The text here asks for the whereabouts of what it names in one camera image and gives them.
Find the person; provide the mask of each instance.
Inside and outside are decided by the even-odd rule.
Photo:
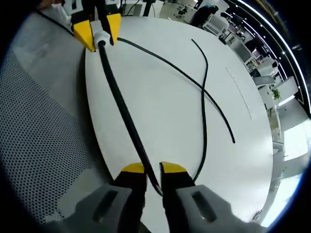
[[[251,72],[251,76],[275,76],[278,72],[278,62],[271,57],[265,57],[262,63],[259,64],[256,69]]]
[[[210,17],[212,14],[214,15],[218,11],[218,6],[206,4],[205,6],[201,7],[197,10],[194,14],[190,25],[194,27],[199,27]]]

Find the black wire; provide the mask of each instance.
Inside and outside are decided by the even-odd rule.
[[[41,11],[39,11],[39,10],[36,10],[36,13],[37,13],[38,15],[44,17],[45,19],[51,21],[52,23],[58,25],[59,27],[61,27],[62,29],[66,30],[66,32],[68,32],[70,35],[73,36],[73,33],[72,33],[68,28],[66,28],[64,25],[60,24],[59,22],[57,22],[55,19],[53,19],[53,18],[51,18],[51,17],[49,17],[49,16],[43,14],[43,13],[42,13]]]
[[[178,68],[177,66],[175,66],[174,64],[172,64],[172,63],[169,62],[168,60],[166,60],[166,59],[160,57],[159,55],[156,55],[155,53],[153,53],[153,52],[151,52],[151,51],[149,51],[149,50],[147,50],[147,49],[145,49],[145,48],[143,48],[143,47],[141,47],[141,46],[135,44],[134,42],[129,41],[129,40],[126,40],[126,39],[123,39],[123,38],[121,38],[121,37],[119,37],[118,40],[119,40],[119,41],[122,41],[122,42],[124,42],[124,43],[127,43],[127,44],[129,44],[129,45],[132,45],[132,46],[134,46],[134,47],[136,47],[136,48],[138,48],[138,49],[140,49],[140,50],[142,50],[142,51],[144,51],[144,52],[146,52],[146,53],[148,53],[148,54],[150,54],[150,55],[152,55],[152,56],[154,56],[154,57],[160,59],[161,61],[167,63],[168,65],[172,66],[173,68],[175,68],[176,70],[178,70],[180,73],[182,73],[187,79],[189,79],[191,82],[193,82],[197,87],[199,87],[200,89],[203,89],[203,90],[204,90],[204,93],[205,93],[205,94],[208,96],[208,98],[212,101],[212,103],[215,105],[215,107],[217,108],[218,112],[220,113],[220,115],[221,115],[222,118],[224,119],[225,124],[226,124],[226,126],[227,126],[227,128],[228,128],[228,130],[229,130],[230,135],[231,135],[232,142],[235,143],[235,138],[234,138],[233,132],[232,132],[232,130],[231,130],[231,127],[230,127],[230,125],[229,125],[229,122],[228,122],[227,118],[225,117],[224,113],[222,112],[221,108],[220,108],[219,105],[216,103],[216,101],[213,99],[213,97],[212,97],[212,96],[211,96],[211,95],[196,81],[196,80],[194,80],[192,77],[190,77],[188,74],[186,74],[185,72],[183,72],[180,68]]]
[[[155,11],[155,7],[153,3],[152,3],[152,9],[154,10],[154,17],[156,17],[156,11]]]
[[[107,54],[106,54],[106,51],[104,48],[104,42],[100,41],[98,43],[98,47],[99,47],[99,54],[101,57],[101,61],[102,61],[104,73],[106,75],[107,82],[109,84],[111,93],[112,93],[112,95],[113,95],[113,97],[117,103],[118,109],[120,111],[120,114],[122,116],[124,124],[127,128],[127,131],[128,131],[128,133],[132,139],[132,142],[135,146],[137,154],[140,157],[140,160],[144,166],[144,169],[145,169],[145,171],[146,171],[146,173],[150,179],[152,186],[154,187],[156,192],[162,196],[163,194],[162,194],[162,191],[160,189],[159,183],[157,182],[156,175],[152,169],[152,166],[150,164],[150,161],[148,159],[148,156],[146,154],[144,146],[142,145],[142,142],[141,142],[140,137],[138,135],[138,132],[135,128],[135,125],[133,123],[131,115],[130,115],[127,107],[126,107],[126,104],[124,102],[122,94],[118,88],[118,84],[117,84],[117,82],[113,76],[113,73],[112,73],[108,58],[107,58]]]
[[[50,18],[49,16],[46,16],[45,14],[43,14],[43,13],[41,13],[41,12],[39,12],[39,11],[38,11],[37,13],[38,13],[39,15],[41,15],[42,17],[46,18],[47,20],[51,21],[52,23],[55,23],[56,25],[60,26],[61,28],[63,28],[64,30],[66,30],[70,35],[73,35],[72,32],[70,32],[66,27],[64,27],[63,25],[61,25],[60,23],[58,23],[58,22],[55,21],[54,19]],[[219,107],[219,105],[216,103],[216,101],[213,99],[213,97],[212,97],[212,96],[205,90],[205,88],[204,88],[204,87],[205,87],[206,78],[207,78],[206,75],[205,75],[205,78],[204,78],[203,86],[201,86],[198,82],[196,82],[193,78],[191,78],[189,75],[187,75],[187,74],[186,74],[185,72],[183,72],[181,69],[179,69],[178,67],[176,67],[176,66],[175,66],[174,64],[172,64],[171,62],[165,60],[164,58],[162,58],[162,57],[156,55],[155,53],[153,53],[153,52],[151,52],[151,51],[149,51],[149,50],[147,50],[147,49],[145,49],[145,48],[143,48],[143,47],[141,47],[141,46],[139,46],[139,45],[137,45],[137,44],[135,44],[135,43],[133,43],[133,42],[131,42],[131,41],[129,41],[129,40],[126,40],[126,39],[123,39],[123,38],[120,38],[120,37],[118,38],[118,40],[119,40],[119,41],[122,41],[122,42],[124,42],[124,43],[130,44],[130,45],[132,45],[132,46],[134,46],[134,47],[136,47],[136,48],[138,48],[138,49],[140,49],[140,50],[142,50],[142,51],[144,51],[144,52],[146,52],[146,53],[148,53],[148,54],[150,54],[150,55],[152,55],[152,56],[154,56],[154,57],[156,57],[156,58],[158,58],[158,59],[160,59],[160,60],[162,60],[163,62],[167,63],[168,65],[170,65],[170,66],[172,66],[173,68],[175,68],[176,70],[178,70],[178,71],[179,71],[180,73],[182,73],[186,78],[188,78],[191,82],[193,82],[195,85],[197,85],[197,86],[202,90],[202,92],[204,92],[204,93],[209,97],[209,99],[212,101],[212,103],[215,105],[215,107],[217,108],[217,110],[218,110],[219,113],[221,114],[221,116],[222,116],[222,118],[224,119],[225,124],[226,124],[226,126],[228,127],[228,130],[229,130],[229,132],[230,132],[232,142],[235,143],[235,138],[234,138],[234,136],[233,136],[233,132],[232,132],[232,130],[231,130],[231,127],[230,127],[230,125],[229,125],[229,123],[228,123],[226,117],[224,116],[222,110],[220,109],[220,107]],[[208,69],[207,58],[206,58],[205,54],[203,53],[203,51],[201,50],[201,48],[198,46],[198,44],[197,44],[194,40],[192,40],[192,41],[196,44],[196,46],[198,47],[198,49],[201,51],[201,53],[202,53],[203,56],[204,56],[205,62],[206,62],[206,64],[207,64],[207,68],[206,68],[206,74],[207,74],[207,69]],[[204,164],[205,158],[206,158],[206,151],[207,151],[207,146],[206,146],[206,145],[207,145],[207,142],[205,143],[205,141],[207,141],[206,114],[205,114],[205,107],[204,107],[205,101],[204,101],[204,98],[202,98],[202,97],[201,97],[201,105],[202,105],[204,147],[203,147],[203,155],[202,155],[201,163],[200,163],[200,165],[199,165],[199,168],[198,168],[198,171],[197,171],[196,175],[195,175],[194,178],[193,178],[194,181],[196,181],[197,177],[199,176],[199,174],[200,174],[200,172],[201,172],[201,170],[202,170],[202,168],[203,168],[203,164]],[[152,167],[150,167],[150,168],[151,168],[151,176],[148,174],[149,178],[152,177],[152,174],[154,175],[153,170],[152,170]],[[153,187],[155,188],[155,190],[157,191],[157,193],[161,195],[162,193],[161,193],[161,191],[160,191],[160,189],[159,189],[159,186],[158,186],[158,182],[157,182],[157,180],[156,180],[156,177],[154,176],[154,178],[155,178],[155,183],[153,183],[152,179],[150,179],[150,181],[151,181]]]
[[[136,6],[136,4],[139,2],[140,0],[138,0],[137,2],[135,2],[135,4],[130,8],[130,10],[128,11],[128,13],[126,14],[126,16],[128,16],[128,14],[131,12],[131,10],[133,9],[134,6]]]
[[[199,168],[198,168],[198,170],[197,170],[197,172],[193,178],[193,181],[195,182],[198,179],[200,172],[203,168],[203,165],[204,165],[204,162],[206,159],[206,152],[207,152],[207,125],[206,125],[204,90],[205,90],[205,83],[206,83],[206,79],[207,79],[208,61],[207,61],[207,58],[206,58],[204,52],[200,48],[200,46],[193,39],[191,39],[191,40],[194,42],[194,44],[198,47],[198,49],[202,53],[204,60],[205,60],[205,64],[206,64],[205,74],[204,74],[204,79],[203,79],[203,84],[202,84],[202,89],[201,89],[201,108],[202,108],[202,122],[203,122],[203,153],[202,153],[201,163],[200,163]]]

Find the white table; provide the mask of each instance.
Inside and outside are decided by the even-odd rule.
[[[93,31],[100,28],[94,22]],[[120,37],[166,58],[202,83],[227,117],[236,144],[213,104],[206,99],[207,158],[196,184],[204,184],[249,221],[268,194],[273,145],[268,117],[259,92],[243,63],[229,46],[196,27],[166,19],[126,17]],[[184,166],[190,175],[202,156],[200,90],[164,62],[118,42],[107,49],[110,65],[135,126],[160,180],[158,163]],[[106,164],[115,178],[139,157],[119,114],[102,69],[99,53],[86,51],[86,87],[94,130]],[[148,183],[141,221],[153,232],[168,232],[161,197]]]

